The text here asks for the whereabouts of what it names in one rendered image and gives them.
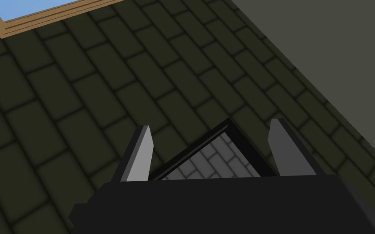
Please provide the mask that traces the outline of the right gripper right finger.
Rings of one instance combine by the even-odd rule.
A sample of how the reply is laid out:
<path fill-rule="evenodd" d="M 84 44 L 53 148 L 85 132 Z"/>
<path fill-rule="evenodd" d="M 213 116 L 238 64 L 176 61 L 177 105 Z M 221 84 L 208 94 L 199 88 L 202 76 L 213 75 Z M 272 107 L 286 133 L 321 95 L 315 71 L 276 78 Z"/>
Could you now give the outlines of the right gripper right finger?
<path fill-rule="evenodd" d="M 271 119 L 268 143 L 280 176 L 325 174 L 285 119 Z"/>

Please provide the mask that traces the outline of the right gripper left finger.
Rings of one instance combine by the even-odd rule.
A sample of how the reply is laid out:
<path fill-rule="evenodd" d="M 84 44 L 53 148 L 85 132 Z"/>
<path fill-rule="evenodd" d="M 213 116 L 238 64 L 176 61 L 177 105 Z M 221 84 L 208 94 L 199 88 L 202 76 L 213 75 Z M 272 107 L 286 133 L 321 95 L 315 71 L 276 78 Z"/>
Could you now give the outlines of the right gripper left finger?
<path fill-rule="evenodd" d="M 154 143 L 148 125 L 138 127 L 120 163 L 120 181 L 147 181 Z"/>

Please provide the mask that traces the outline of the black framed mirror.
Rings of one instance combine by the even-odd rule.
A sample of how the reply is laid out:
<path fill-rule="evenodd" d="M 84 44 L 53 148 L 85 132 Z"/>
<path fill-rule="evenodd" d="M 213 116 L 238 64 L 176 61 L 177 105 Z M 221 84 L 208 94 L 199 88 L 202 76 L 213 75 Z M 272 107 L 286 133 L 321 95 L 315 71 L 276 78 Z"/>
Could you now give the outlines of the black framed mirror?
<path fill-rule="evenodd" d="M 227 118 L 154 171 L 149 180 L 276 175 L 232 119 Z"/>

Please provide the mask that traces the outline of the wooden framed window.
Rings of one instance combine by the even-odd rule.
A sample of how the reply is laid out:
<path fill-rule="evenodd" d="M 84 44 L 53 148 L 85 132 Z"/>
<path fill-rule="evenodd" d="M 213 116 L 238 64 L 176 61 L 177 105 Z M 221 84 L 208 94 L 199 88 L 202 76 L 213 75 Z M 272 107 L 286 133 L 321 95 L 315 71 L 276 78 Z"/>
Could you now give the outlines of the wooden framed window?
<path fill-rule="evenodd" d="M 123 0 L 78 0 L 8 21 L 3 21 L 0 16 L 0 38 L 3 39 L 121 1 Z"/>

